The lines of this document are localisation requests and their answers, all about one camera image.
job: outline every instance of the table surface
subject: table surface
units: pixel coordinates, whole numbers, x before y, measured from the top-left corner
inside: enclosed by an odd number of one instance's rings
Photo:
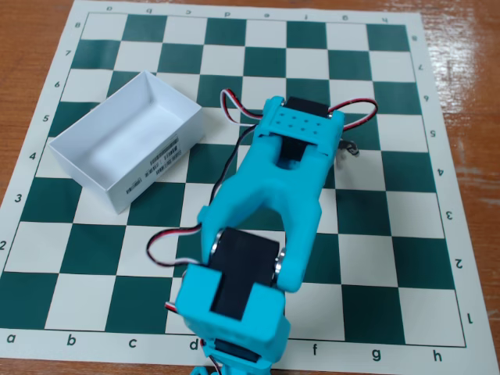
[[[500,350],[500,2],[498,0],[179,0],[205,5],[420,12],[445,116],[495,348]],[[72,0],[2,0],[0,198]],[[0,373],[170,373],[190,367],[0,359]],[[312,372],[275,371],[276,374]]]

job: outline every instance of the white square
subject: white square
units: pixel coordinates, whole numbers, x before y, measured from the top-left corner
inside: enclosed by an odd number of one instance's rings
[[[238,109],[228,109],[229,114],[235,121],[240,121]],[[235,145],[238,140],[240,127],[230,123],[222,109],[202,108],[205,126],[205,136],[200,143],[215,145]]]
[[[286,297],[290,338],[345,339],[341,285],[304,283],[297,293],[287,293]]]
[[[339,234],[342,283],[397,287],[392,237]]]
[[[200,83],[199,74],[157,73],[156,76],[175,88],[181,94],[186,95],[193,102],[196,102]]]
[[[168,16],[163,42],[202,45],[205,43],[205,32],[206,18]]]
[[[54,138],[47,138],[47,143],[45,143],[44,152],[41,154],[40,164],[38,164],[37,177],[71,178],[66,172],[64,172],[57,160],[55,160],[54,154],[48,146],[52,139]]]
[[[285,78],[243,77],[241,102],[248,109],[263,109],[266,100],[273,96],[287,97]]]
[[[338,233],[337,196],[335,189],[322,189],[320,194],[321,219],[318,233]]]
[[[104,102],[112,70],[72,69],[66,81],[62,102]]]
[[[366,25],[327,23],[327,47],[341,51],[368,51]]]
[[[161,267],[146,255],[145,246],[153,234],[166,228],[128,226],[123,237],[117,275],[139,277],[172,277],[173,267]],[[162,262],[172,262],[177,256],[178,236],[166,236],[156,241],[151,253]]]
[[[405,342],[464,346],[455,291],[399,288]]]
[[[82,39],[121,41],[127,14],[89,13]]]
[[[205,45],[203,47],[201,74],[243,76],[244,64],[245,47],[232,45]]]
[[[71,225],[22,221],[17,228],[5,270],[58,273],[70,238]]]
[[[287,48],[287,78],[327,80],[329,77],[326,49]]]
[[[104,330],[114,276],[60,274],[45,329]]]
[[[116,214],[107,205],[103,205],[99,197],[84,187],[81,190],[73,222],[77,224],[127,225],[129,211],[130,207],[127,207],[120,214]]]
[[[248,47],[287,47],[287,23],[248,20],[245,45]]]
[[[445,237],[435,193],[388,191],[387,205],[393,236]]]
[[[382,151],[427,152],[422,116],[377,115]]]
[[[162,43],[122,41],[116,57],[115,70],[123,72],[148,70],[154,73],[158,70],[161,53]]]
[[[193,227],[198,223],[198,214],[204,205],[209,204],[212,188],[212,184],[186,184],[180,216],[181,227]]]
[[[330,104],[336,105],[353,98],[375,98],[371,80],[330,80]],[[343,113],[370,113],[373,104],[355,103],[340,109]]]
[[[372,80],[380,82],[415,82],[409,52],[370,51]]]
[[[385,190],[382,152],[362,150],[335,163],[335,187],[348,190]]]

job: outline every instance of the white cardboard box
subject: white cardboard box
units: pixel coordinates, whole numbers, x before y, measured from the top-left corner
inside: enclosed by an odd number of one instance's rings
[[[50,148],[78,184],[120,213],[204,135],[200,105],[145,71]]]

